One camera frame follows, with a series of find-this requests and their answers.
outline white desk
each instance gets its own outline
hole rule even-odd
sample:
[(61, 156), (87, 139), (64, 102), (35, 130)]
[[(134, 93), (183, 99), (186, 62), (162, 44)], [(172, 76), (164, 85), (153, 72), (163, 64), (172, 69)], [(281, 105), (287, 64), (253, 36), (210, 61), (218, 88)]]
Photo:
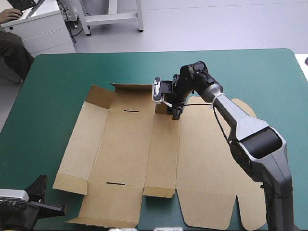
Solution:
[[(11, 8), (0, 0), (0, 12)], [(56, 0), (45, 2), (26, 19), (27, 9), (18, 20), (2, 24), (6, 32), (17, 34), (33, 57), (47, 53), (76, 53)]]

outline black cable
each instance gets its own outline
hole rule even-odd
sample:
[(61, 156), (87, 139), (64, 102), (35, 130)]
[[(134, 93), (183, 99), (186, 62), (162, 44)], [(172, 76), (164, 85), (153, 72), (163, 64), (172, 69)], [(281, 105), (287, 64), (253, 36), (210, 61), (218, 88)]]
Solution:
[(217, 121), (217, 123), (218, 123), (218, 125), (220, 127), (220, 130), (221, 130), (222, 134), (223, 134), (223, 137), (225, 138), (226, 142), (228, 143), (228, 145), (230, 147), (230, 143), (228, 141), (227, 135), (226, 135), (226, 133), (225, 133), (225, 131), (224, 131), (224, 129), (223, 129), (219, 119), (218, 119), (218, 116), (217, 116), (217, 113), (216, 113), (216, 110), (215, 110), (215, 106), (213, 106), (213, 111), (214, 111), (214, 115), (215, 115), (216, 121)]
[(210, 103), (191, 103), (191, 104), (181, 104), (180, 106), (196, 106), (196, 105), (207, 105), (210, 106)]
[[(67, 20), (67, 22), (68, 22), (68, 16), (67, 16), (67, 13), (66, 13), (66, 8), (65, 8), (64, 5), (62, 4), (62, 2), (60, 2), (60, 1), (57, 1), (57, 2), (58, 2), (59, 4), (62, 5), (63, 11), (64, 11), (64, 13), (65, 13), (65, 15), (66, 15), (66, 20)], [(71, 28), (70, 28), (67, 24), (65, 24), (65, 25), (66, 25), (66, 28), (67, 28), (67, 30), (68, 30), (68, 32), (69, 32), (69, 34), (70, 34), (70, 36), (71, 36), (73, 42), (76, 43), (76, 40), (75, 40), (75, 38), (74, 38), (73, 35), (72, 35)]]
[(72, 37), (75, 37), (75, 36), (79, 35), (82, 31), (83, 31), (83, 28), (77, 34), (72, 35)]

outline flattened cardboard box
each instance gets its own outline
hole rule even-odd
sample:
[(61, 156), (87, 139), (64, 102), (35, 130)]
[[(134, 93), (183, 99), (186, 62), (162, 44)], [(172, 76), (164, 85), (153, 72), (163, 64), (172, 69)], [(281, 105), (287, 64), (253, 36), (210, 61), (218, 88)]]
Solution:
[(135, 227), (143, 195), (172, 198), (175, 189), (189, 226), (227, 229), (236, 196), (245, 229), (266, 222), (260, 183), (233, 160), (212, 110), (186, 107), (172, 120), (152, 102), (152, 86), (113, 85), (114, 92), (92, 85), (54, 182), (85, 195), (79, 216), (68, 222)]

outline white table leg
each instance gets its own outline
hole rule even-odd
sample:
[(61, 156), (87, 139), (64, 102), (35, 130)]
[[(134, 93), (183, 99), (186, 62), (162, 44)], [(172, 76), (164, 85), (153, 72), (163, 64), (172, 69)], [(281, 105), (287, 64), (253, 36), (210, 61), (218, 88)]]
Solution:
[(86, 12), (85, 12), (85, 9), (83, 8), (82, 0), (75, 0), (75, 4), (76, 4), (77, 13), (79, 15), (79, 19), (80, 19), (83, 31), (85, 32), (86, 35), (90, 35), (91, 33), (89, 31), (87, 22), (85, 20)]
[(117, 13), (117, 0), (109, 0), (108, 14), (116, 14), (116, 13)]
[(142, 19), (142, 8), (141, 8), (141, 0), (136, 0), (137, 5), (137, 16), (138, 16), (138, 23), (139, 23), (139, 31), (143, 31), (143, 19)]

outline metal frame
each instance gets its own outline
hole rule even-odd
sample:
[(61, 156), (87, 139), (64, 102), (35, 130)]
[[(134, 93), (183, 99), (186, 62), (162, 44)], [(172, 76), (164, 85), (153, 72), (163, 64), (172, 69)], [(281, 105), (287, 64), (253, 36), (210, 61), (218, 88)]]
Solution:
[(90, 25), (105, 25), (115, 23), (138, 22), (139, 31), (143, 32), (143, 19), (141, 0), (136, 0), (136, 13), (117, 13), (117, 0), (109, 0), (108, 14), (101, 15), (86, 15), (86, 11), (82, 0), (76, 1), (76, 9), (83, 27), (83, 31), (87, 36), (90, 36)]

